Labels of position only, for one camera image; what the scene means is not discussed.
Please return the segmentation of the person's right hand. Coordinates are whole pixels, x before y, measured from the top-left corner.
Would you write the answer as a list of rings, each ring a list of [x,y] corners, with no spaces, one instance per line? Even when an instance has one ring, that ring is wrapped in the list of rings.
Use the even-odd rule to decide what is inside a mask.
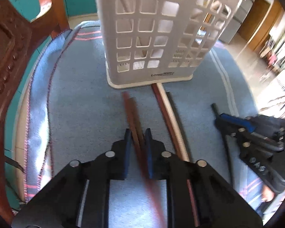
[[[275,193],[267,186],[263,185],[261,201],[262,202],[271,202],[275,197]]]

